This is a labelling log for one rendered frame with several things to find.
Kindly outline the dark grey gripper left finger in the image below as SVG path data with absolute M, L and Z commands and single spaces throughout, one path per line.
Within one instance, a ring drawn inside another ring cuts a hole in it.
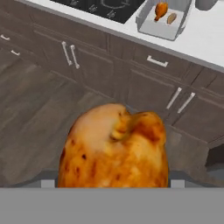
M 42 171 L 37 176 L 15 184 L 16 188 L 55 188 L 58 183 L 58 172 L 57 171 Z

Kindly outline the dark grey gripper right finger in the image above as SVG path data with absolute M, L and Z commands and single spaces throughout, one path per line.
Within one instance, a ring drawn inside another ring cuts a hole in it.
M 214 187 L 212 184 L 193 179 L 184 171 L 171 171 L 168 186 L 170 188 Z

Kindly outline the roasted chicken drumstick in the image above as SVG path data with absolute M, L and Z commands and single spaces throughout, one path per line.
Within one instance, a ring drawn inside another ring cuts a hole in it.
M 167 11 L 168 11 L 168 3 L 167 2 L 159 2 L 155 8 L 156 16 L 155 16 L 154 20 L 158 21 L 160 18 L 162 18 L 166 14 Z
M 59 160 L 59 187 L 167 187 L 165 126 L 154 112 L 109 103 L 80 115 Z

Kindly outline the grey tupperware container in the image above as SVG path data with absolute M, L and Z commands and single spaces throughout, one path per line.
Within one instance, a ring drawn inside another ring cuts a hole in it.
M 209 11 L 217 2 L 218 0 L 195 0 L 195 7 L 199 11 Z
M 155 8 L 159 0 L 146 0 L 143 8 L 136 15 L 136 26 L 140 33 L 173 41 L 186 27 L 193 0 L 164 1 L 168 3 L 168 11 L 158 21 L 155 21 Z M 167 18 L 172 13 L 176 13 L 177 18 L 171 24 L 167 24 Z

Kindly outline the brown sweet potato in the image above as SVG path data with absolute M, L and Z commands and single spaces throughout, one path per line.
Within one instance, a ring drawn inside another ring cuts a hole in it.
M 177 18 L 177 14 L 176 14 L 176 13 L 172 13 L 172 14 L 167 18 L 166 23 L 167 23 L 168 25 L 170 25 L 176 18 Z

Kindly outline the dark wood cupboard door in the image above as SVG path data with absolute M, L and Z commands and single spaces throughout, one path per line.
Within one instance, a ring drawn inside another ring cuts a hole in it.
M 178 114 L 191 92 L 196 95 Z M 178 105 L 171 125 L 207 143 L 224 137 L 224 97 L 190 88 Z
M 89 88 L 105 94 L 114 96 L 113 76 L 115 73 L 114 61 L 105 53 L 75 46 L 76 59 L 80 65 L 81 81 Z
M 35 30 L 35 36 L 42 46 L 43 52 L 48 60 L 48 66 L 54 71 L 67 78 L 77 81 L 76 74 L 73 70 L 74 63 L 69 66 L 62 48 L 62 41 L 65 41 L 62 37 L 49 31 Z
M 156 78 L 152 74 L 147 76 L 145 73 L 131 70 L 126 101 L 133 109 L 153 111 L 161 118 L 165 118 L 174 103 L 170 109 L 166 109 L 166 106 L 178 87 L 182 88 L 175 81 L 162 80 L 162 78 Z

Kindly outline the dark wood drawer front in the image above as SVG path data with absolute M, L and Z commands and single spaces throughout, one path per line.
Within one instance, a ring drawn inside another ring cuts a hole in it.
M 192 68 L 192 63 L 185 59 L 160 52 L 145 45 L 135 45 L 133 61 L 142 67 L 158 71 L 180 81 Z
M 10 37 L 10 41 L 0 38 L 2 41 L 24 48 L 32 48 L 34 43 L 32 29 L 24 24 L 0 24 L 1 34 Z
M 12 45 L 6 42 L 3 42 L 0 40 L 0 48 L 3 48 L 8 54 L 12 56 L 15 60 L 27 60 L 30 61 L 33 64 L 38 65 L 38 58 L 35 56 L 34 53 L 29 52 L 19 46 Z M 14 50 L 17 53 L 20 53 L 20 56 L 17 56 L 13 53 L 11 53 L 11 50 Z

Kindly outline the black hob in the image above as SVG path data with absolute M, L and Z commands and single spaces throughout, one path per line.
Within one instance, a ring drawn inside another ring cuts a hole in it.
M 50 0 L 101 18 L 125 24 L 145 0 Z

